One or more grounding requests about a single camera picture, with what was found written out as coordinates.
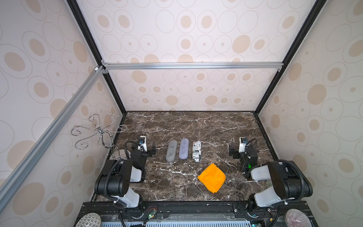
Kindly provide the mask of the orange microfiber cloth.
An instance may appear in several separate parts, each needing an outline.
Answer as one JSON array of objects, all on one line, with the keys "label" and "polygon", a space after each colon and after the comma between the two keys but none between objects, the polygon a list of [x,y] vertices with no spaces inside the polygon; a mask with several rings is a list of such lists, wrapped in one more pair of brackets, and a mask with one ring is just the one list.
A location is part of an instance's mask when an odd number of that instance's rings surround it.
[{"label": "orange microfiber cloth", "polygon": [[226,175],[215,165],[210,164],[198,179],[213,194],[217,193],[226,180]]}]

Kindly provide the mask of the lavender fabric eyeglass case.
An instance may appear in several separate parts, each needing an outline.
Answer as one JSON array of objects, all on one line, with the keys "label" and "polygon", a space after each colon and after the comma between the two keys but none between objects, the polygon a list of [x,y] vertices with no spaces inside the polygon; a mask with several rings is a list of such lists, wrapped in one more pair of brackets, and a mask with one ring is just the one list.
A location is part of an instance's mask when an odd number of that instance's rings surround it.
[{"label": "lavender fabric eyeglass case", "polygon": [[187,159],[189,156],[189,140],[187,138],[181,139],[180,149],[179,149],[179,158],[181,160]]}]

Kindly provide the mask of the newspaper print eyeglass case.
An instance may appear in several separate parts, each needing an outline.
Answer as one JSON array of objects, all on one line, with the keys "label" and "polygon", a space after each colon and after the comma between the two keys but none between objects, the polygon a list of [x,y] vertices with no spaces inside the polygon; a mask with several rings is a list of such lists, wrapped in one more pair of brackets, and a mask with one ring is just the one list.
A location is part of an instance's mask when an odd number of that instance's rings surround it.
[{"label": "newspaper print eyeglass case", "polygon": [[195,162],[201,161],[201,141],[196,141],[192,145],[192,158]]}]

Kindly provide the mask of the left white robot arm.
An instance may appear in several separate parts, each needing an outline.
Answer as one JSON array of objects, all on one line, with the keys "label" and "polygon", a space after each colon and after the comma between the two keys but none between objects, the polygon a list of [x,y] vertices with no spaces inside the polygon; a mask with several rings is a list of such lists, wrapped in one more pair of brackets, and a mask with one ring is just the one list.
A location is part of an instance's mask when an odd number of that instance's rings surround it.
[{"label": "left white robot arm", "polygon": [[125,150],[125,157],[107,160],[94,186],[95,194],[110,200],[118,209],[144,210],[140,194],[130,186],[146,178],[146,161],[156,155],[156,147],[150,150],[133,148]]}]

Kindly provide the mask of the dark grey eyeglass case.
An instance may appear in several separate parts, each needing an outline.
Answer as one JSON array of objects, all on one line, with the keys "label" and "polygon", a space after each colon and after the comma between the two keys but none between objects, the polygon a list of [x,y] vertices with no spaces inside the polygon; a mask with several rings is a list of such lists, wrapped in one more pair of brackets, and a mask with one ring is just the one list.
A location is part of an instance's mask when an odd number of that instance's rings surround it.
[{"label": "dark grey eyeglass case", "polygon": [[174,162],[176,157],[177,141],[172,140],[168,144],[165,159],[167,162]]}]

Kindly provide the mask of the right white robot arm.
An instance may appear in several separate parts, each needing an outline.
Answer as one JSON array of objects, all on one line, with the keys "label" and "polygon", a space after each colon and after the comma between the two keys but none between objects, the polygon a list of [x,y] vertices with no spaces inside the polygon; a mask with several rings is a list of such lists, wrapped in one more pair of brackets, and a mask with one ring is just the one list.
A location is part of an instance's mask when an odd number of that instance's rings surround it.
[{"label": "right white robot arm", "polygon": [[295,162],[280,159],[258,165],[259,152],[250,143],[242,143],[239,148],[230,144],[228,151],[229,156],[241,162],[240,171],[247,180],[272,182],[269,188],[249,196],[247,211],[287,205],[312,196],[313,186]]}]

